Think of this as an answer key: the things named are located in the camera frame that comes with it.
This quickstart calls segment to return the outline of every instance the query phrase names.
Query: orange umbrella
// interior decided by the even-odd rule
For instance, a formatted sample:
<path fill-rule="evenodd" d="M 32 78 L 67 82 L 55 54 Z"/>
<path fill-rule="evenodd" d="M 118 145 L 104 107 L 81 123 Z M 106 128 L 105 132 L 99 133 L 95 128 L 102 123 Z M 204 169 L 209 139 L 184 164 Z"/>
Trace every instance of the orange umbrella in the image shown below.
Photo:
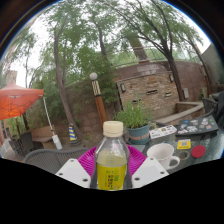
<path fill-rule="evenodd" d="M 43 96 L 42 89 L 23 88 L 12 81 L 0 89 L 0 120 L 21 116 Z"/>

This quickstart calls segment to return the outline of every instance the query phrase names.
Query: potted plant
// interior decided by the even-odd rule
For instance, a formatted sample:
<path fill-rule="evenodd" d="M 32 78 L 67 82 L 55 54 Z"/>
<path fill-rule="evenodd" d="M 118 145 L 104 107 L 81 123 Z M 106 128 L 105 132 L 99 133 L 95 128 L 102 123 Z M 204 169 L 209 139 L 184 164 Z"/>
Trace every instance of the potted plant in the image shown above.
<path fill-rule="evenodd" d="M 151 121 L 150 109 L 148 108 L 148 114 L 145 115 L 143 107 L 140 100 L 136 100 L 135 104 L 128 102 L 125 109 L 114 116 L 114 120 L 123 122 L 127 128 L 131 144 L 145 144 L 149 140 L 149 129 L 157 128 L 157 125 Z"/>

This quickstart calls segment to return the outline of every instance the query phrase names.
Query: white mug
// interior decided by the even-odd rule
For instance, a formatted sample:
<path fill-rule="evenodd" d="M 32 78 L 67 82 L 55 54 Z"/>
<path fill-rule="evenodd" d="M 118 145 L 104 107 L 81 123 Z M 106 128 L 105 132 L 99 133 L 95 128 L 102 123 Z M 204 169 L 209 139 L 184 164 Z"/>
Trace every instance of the white mug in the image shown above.
<path fill-rule="evenodd" d="M 160 164 L 164 167 L 165 170 L 170 170 L 176 168 L 180 159 L 177 156 L 172 156 L 174 153 L 174 147 L 167 143 L 161 143 L 158 145 L 154 145 L 147 151 L 148 157 L 155 157 Z M 170 162 L 172 160 L 176 160 L 177 164 L 170 166 Z"/>

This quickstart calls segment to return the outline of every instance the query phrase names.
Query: bottle label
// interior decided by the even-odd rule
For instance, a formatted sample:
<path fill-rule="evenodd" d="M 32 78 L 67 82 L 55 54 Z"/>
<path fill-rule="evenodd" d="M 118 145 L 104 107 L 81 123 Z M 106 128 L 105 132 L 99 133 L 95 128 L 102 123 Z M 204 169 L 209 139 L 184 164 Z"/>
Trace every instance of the bottle label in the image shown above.
<path fill-rule="evenodd" d="M 97 163 L 98 187 L 101 190 L 121 190 L 127 164 L 119 167 L 107 167 Z"/>

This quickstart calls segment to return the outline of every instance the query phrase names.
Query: yellow object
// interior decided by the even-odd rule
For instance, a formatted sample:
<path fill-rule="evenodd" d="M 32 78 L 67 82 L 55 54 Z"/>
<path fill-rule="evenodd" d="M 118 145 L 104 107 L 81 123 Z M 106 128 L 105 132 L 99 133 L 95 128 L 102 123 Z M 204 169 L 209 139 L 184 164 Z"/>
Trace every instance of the yellow object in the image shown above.
<path fill-rule="evenodd" d="M 117 156 L 111 150 L 99 153 L 97 159 L 98 187 L 101 190 L 121 190 L 127 168 L 125 155 Z"/>
<path fill-rule="evenodd" d="M 123 126 L 120 121 L 105 121 L 103 123 L 103 135 L 111 138 L 122 136 Z"/>
<path fill-rule="evenodd" d="M 177 149 L 190 149 L 191 148 L 191 140 L 179 140 L 177 143 Z"/>
<path fill-rule="evenodd" d="M 69 135 L 70 135 L 70 141 L 77 140 L 77 136 L 71 126 L 69 127 Z"/>

